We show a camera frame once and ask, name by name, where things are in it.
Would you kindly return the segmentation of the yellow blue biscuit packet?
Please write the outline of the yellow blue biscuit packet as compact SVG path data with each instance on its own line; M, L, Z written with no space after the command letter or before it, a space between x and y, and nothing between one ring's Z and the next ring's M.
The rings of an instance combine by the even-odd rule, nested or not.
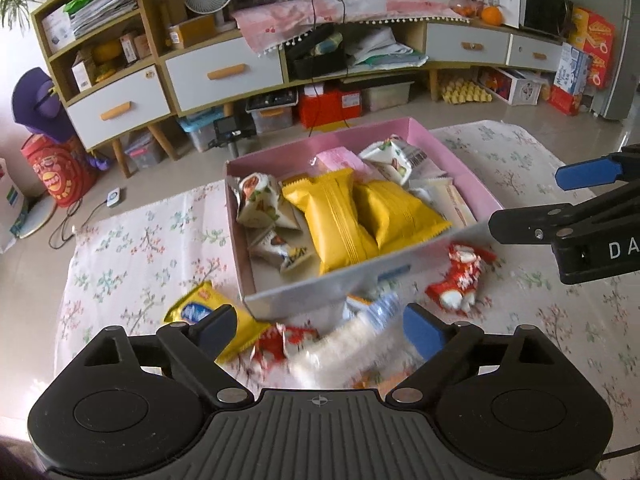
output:
M199 284L178 300L163 322L194 325L188 329L188 337L218 364L227 363L250 348L270 327L235 307L211 282Z

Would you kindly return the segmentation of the red white snack packet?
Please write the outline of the red white snack packet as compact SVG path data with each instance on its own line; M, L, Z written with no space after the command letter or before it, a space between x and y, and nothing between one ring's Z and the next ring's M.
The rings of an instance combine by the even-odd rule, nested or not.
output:
M426 296L444 311L468 316L476 303L480 277L497 256L484 248L454 243L448 247L448 259L447 273L427 286Z

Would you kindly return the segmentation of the clear white rice cracker pack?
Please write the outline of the clear white rice cracker pack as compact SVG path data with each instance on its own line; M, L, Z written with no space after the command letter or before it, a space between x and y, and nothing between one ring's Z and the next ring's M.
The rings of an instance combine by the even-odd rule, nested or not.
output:
M288 371L303 389L376 385L413 366L416 352L402 331L404 306L396 292L378 297L349 320L288 361Z

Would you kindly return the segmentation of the pale yellow cracker packet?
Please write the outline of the pale yellow cracker packet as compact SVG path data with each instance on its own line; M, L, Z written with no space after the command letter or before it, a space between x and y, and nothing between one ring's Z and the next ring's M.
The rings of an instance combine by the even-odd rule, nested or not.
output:
M474 226L477 222L472 210L451 178L410 180L408 191L438 212L456 229Z

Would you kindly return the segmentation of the gold snack packet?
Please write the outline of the gold snack packet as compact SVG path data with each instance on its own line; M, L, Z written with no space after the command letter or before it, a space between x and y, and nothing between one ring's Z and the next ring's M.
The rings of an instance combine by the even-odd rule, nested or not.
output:
M381 254L428 242L452 227L437 211L392 181L356 183L352 189L358 220Z
M358 220L353 187L354 170L346 168L299 177L282 188L284 198L305 216L320 275L378 255L378 245Z

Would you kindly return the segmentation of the white patterned snack packet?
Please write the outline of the white patterned snack packet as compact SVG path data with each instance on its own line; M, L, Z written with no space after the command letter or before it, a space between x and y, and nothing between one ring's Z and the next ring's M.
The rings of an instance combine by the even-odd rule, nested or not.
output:
M283 197L279 182L270 174L253 172L236 184L236 221L250 229L300 230L293 206Z

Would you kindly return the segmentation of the orange white snack packet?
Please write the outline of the orange white snack packet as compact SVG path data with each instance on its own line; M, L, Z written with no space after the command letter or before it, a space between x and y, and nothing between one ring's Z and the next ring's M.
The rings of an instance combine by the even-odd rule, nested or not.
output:
M397 373L395 375L390 375L388 377L384 377L379 372L371 372L362 375L360 378L355 380L352 383L352 388L354 389L376 389L379 393L384 396L384 394L388 393L391 388L395 387L398 382L401 382L405 378L405 375L402 373Z

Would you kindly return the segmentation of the red floral snack packet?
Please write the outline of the red floral snack packet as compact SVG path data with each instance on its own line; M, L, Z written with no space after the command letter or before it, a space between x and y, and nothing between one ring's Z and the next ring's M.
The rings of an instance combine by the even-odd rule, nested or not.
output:
M256 340L250 360L261 370L270 370L319 339L319 332L313 327L274 324Z

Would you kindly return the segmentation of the white barcode snack packet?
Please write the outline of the white barcode snack packet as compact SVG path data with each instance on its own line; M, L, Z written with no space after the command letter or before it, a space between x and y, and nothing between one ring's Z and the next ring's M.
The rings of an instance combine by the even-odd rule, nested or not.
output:
M423 150L399 136L370 144L358 156L376 168L387 180L405 186L411 179L446 176Z

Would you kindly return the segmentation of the pink cardboard box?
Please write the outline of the pink cardboard box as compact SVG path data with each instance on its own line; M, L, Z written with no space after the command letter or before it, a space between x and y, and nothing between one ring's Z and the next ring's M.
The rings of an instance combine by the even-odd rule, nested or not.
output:
M239 291L258 320L433 269L454 240L484 242L501 207L413 118L241 156L226 177Z

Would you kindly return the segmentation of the orange fruit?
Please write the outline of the orange fruit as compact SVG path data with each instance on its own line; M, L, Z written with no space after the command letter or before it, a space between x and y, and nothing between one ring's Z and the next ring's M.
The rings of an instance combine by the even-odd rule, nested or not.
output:
M484 6L480 12L480 19L490 26L501 26L504 22L502 12L498 6Z

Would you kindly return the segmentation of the red cartoon bag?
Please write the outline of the red cartoon bag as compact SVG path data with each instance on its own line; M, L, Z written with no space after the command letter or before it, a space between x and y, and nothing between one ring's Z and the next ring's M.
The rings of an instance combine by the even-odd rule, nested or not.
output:
M58 143L44 134L32 134L21 153L59 207L77 203L98 180L98 170L88 161L78 136Z

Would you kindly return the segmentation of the red gift box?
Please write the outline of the red gift box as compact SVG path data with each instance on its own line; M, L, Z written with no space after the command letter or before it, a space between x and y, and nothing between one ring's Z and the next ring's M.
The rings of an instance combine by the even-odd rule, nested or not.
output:
M322 94L303 94L298 101L298 116L307 128L318 128L334 122L358 118L362 113L361 93L333 89Z

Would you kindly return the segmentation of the purple hat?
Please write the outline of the purple hat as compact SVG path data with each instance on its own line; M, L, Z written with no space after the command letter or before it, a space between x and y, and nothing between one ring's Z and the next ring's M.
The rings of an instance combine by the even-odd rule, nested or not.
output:
M40 67L28 70L17 81L12 112L14 122L56 143L65 143L76 134L52 79Z

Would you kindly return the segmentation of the pink cloth cover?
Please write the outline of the pink cloth cover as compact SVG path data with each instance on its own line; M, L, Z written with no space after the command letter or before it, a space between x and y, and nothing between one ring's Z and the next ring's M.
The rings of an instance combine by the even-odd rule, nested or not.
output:
M233 18L258 55L295 44L323 24L470 21L449 6L425 0L288 0L239 10Z

